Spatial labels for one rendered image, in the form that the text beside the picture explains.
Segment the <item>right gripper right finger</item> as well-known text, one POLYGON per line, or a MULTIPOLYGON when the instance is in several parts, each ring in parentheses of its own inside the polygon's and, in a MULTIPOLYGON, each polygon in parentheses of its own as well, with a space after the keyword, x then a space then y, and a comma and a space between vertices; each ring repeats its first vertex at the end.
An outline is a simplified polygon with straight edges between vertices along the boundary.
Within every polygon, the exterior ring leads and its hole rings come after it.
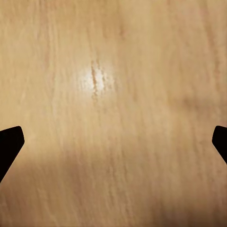
POLYGON ((212 143, 224 159, 227 164, 227 128, 222 126, 216 126, 213 137, 212 143))

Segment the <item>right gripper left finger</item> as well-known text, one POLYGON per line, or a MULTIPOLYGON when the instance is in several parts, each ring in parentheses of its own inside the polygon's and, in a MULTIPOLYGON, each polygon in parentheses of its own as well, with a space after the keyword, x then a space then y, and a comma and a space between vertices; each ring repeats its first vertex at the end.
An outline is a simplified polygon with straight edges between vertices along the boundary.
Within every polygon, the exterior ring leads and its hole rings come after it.
POLYGON ((0 131, 0 182, 25 144, 21 126, 0 131))

